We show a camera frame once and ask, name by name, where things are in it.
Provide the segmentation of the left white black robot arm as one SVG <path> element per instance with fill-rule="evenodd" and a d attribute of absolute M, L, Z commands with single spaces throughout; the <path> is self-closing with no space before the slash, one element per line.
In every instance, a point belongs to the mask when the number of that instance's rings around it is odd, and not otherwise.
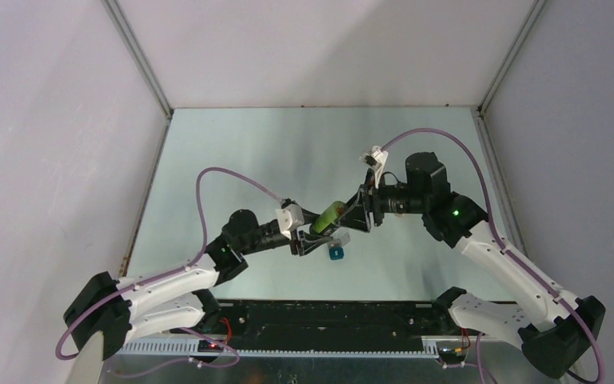
<path fill-rule="evenodd" d="M 246 255 L 282 246 L 306 255 L 331 241 L 344 212 L 342 202 L 320 214 L 288 202 L 275 219 L 261 224 L 253 211 L 237 210 L 221 233 L 181 266 L 133 278 L 95 274 L 63 314 L 67 330 L 56 347 L 57 357 L 70 359 L 62 353 L 68 339 L 82 350 L 96 333 L 103 336 L 102 357 L 108 359 L 128 342 L 165 330 L 215 331 L 221 312 L 211 288 L 246 270 Z"/>

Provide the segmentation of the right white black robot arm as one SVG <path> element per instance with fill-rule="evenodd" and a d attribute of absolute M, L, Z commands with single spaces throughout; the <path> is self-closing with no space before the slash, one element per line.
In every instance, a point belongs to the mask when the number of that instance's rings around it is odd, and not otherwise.
<path fill-rule="evenodd" d="M 369 232 L 386 214 L 419 214 L 424 228 L 492 277 L 513 297 L 516 307 L 488 303 L 453 287 L 433 303 L 433 324 L 442 334 L 460 328 L 479 331 L 520 350 L 550 378 L 561 378 L 591 348 L 606 313 L 594 296 L 580 298 L 541 271 L 509 240 L 500 236 L 488 212 L 451 189 L 445 166 L 431 152 L 409 155 L 405 182 L 384 180 L 387 152 L 362 155 L 364 182 L 348 203 L 348 214 Z"/>

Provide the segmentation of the green lidded black jar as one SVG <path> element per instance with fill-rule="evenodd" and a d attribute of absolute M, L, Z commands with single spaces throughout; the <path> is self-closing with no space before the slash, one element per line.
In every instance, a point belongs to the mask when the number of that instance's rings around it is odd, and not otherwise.
<path fill-rule="evenodd" d="M 342 201 L 331 203 L 310 225 L 309 232 L 324 235 L 345 212 L 346 204 Z"/>

